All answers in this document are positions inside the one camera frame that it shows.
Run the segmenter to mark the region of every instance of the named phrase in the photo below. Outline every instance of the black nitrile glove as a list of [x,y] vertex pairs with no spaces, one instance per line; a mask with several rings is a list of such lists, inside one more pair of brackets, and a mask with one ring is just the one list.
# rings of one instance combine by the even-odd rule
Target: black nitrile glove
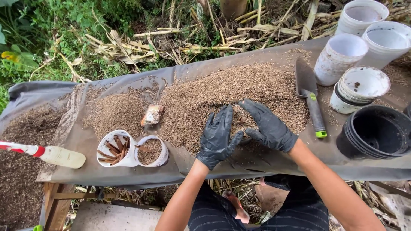
[[247,128],[245,133],[248,136],[269,148],[283,152],[288,152],[294,147],[298,136],[292,133],[269,108],[249,99],[242,100],[238,104],[250,113],[260,130]]
[[239,131],[229,143],[232,121],[233,107],[228,105],[223,106],[216,116],[212,112],[206,122],[200,139],[200,152],[196,158],[210,170],[213,170],[218,163],[231,156],[242,140],[244,132]]

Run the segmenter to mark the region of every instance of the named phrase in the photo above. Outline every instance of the person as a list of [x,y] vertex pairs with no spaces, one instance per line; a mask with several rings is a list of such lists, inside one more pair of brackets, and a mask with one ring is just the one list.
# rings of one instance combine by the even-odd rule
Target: person
[[[288,190],[280,210],[254,230],[327,231],[328,211],[347,231],[383,231],[372,210],[335,172],[318,159],[297,135],[263,104],[245,99],[239,105],[248,111],[259,131],[245,133],[269,148],[287,153],[307,177],[277,174],[260,182]],[[156,231],[244,231],[247,214],[233,194],[220,196],[204,181],[208,172],[229,157],[243,137],[239,131],[230,141],[232,106],[210,114],[200,139],[200,152],[155,228]]]

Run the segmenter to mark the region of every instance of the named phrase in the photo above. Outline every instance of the gray tarp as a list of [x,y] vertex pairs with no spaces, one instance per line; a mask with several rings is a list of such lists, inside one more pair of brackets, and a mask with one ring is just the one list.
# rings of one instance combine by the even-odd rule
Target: gray tarp
[[[218,70],[232,66],[241,66],[255,62],[273,62],[279,67],[295,63],[301,53],[289,53],[290,49],[301,48],[311,51],[309,63],[314,66],[315,60],[325,46],[328,38],[321,38],[288,44],[269,49],[240,53],[213,60],[206,60],[181,66],[167,67],[140,74],[129,74],[111,79],[104,79],[87,83],[78,92],[71,95],[67,105],[68,112],[63,116],[56,132],[60,139],[57,143],[63,147],[81,152],[87,160],[80,169],[69,169],[58,166],[53,172],[42,172],[38,180],[81,185],[123,185],[129,189],[156,187],[182,182],[188,173],[194,158],[183,148],[176,149],[169,143],[169,162],[161,167],[115,167],[104,168],[96,161],[97,137],[92,129],[82,127],[83,117],[90,110],[85,104],[85,96],[89,88],[107,87],[99,97],[126,92],[129,87],[141,88],[151,86],[150,81],[160,84],[160,90],[167,84],[172,84],[174,75],[183,81],[201,78]],[[14,118],[18,113],[36,107],[42,103],[50,102],[72,90],[73,83],[66,82],[31,82],[16,85],[10,90],[13,101],[3,111],[1,118]],[[382,100],[394,108],[402,110],[411,98],[408,87],[392,83],[392,94],[383,96]],[[343,156],[335,146],[335,138],[341,131],[341,125],[347,116],[332,111],[325,102],[332,94],[332,88],[319,89],[319,102],[323,110],[328,137],[319,140],[315,137],[313,128],[309,124],[299,134],[300,138],[323,162],[347,180],[403,180],[411,178],[411,155],[393,160],[362,160],[352,161]],[[334,116],[339,126],[331,125],[328,120]],[[1,120],[0,131],[7,124]],[[207,176],[208,179],[216,178],[256,178],[275,173],[302,175],[297,165],[284,153],[262,148],[254,153],[245,150],[236,150],[232,157],[217,165]]]

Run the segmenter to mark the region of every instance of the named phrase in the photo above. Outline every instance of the black checkered shorts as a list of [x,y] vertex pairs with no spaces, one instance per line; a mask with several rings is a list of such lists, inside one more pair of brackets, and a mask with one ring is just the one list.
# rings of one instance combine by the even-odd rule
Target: black checkered shorts
[[[280,210],[253,230],[328,231],[328,210],[306,177],[277,174],[265,177],[264,181],[290,192]],[[188,227],[190,231],[245,231],[235,216],[233,204],[204,182],[194,202]]]

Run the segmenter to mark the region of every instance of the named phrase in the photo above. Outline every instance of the white bucket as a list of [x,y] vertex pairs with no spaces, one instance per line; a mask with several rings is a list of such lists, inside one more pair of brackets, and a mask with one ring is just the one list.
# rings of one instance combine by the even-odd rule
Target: white bucket
[[359,66],[383,69],[411,48],[411,28],[397,22],[379,22],[369,26],[362,36],[369,46]]
[[315,63],[317,83],[323,86],[335,84],[346,70],[362,58],[368,46],[360,37],[339,34],[329,39]]
[[117,135],[118,138],[120,138],[122,143],[125,143],[126,140],[123,138],[123,136],[128,136],[130,138],[130,148],[129,151],[126,153],[126,156],[119,161],[118,163],[110,166],[110,163],[105,163],[105,162],[100,162],[98,158],[105,158],[102,156],[100,153],[97,152],[97,161],[101,166],[104,167],[117,167],[117,166],[125,166],[125,167],[135,167],[139,165],[138,160],[135,158],[137,154],[137,150],[135,145],[137,145],[137,142],[133,139],[133,137],[130,136],[126,131],[124,130],[115,130],[110,133],[108,133],[101,141],[98,146],[98,150],[102,151],[106,155],[113,156],[114,155],[109,151],[109,148],[106,146],[106,141],[109,141],[111,145],[114,147],[117,147],[117,144],[114,141],[114,136]]
[[339,83],[334,85],[334,91],[332,92],[330,98],[330,106],[334,111],[341,114],[349,114],[367,105],[351,105],[348,102],[344,102],[340,97],[338,97],[336,93],[338,85]]
[[338,83],[341,97],[358,104],[373,102],[386,94],[391,86],[388,76],[374,67],[352,67]]
[[384,21],[388,8],[374,0],[355,0],[345,5],[338,20],[335,34],[349,33],[361,36],[373,23]]
[[139,163],[139,165],[144,166],[144,167],[157,167],[157,166],[161,166],[163,165],[167,159],[169,158],[169,150],[166,147],[166,144],[164,144],[164,142],[158,138],[157,136],[145,136],[143,137],[141,140],[139,140],[137,142],[137,146],[141,146],[143,145],[147,140],[149,139],[157,139],[161,142],[161,153],[160,156],[157,158],[157,160],[155,160],[153,163],[148,164],[148,165],[144,165],[141,162],[139,162],[139,148],[136,148],[136,159],[137,162]]

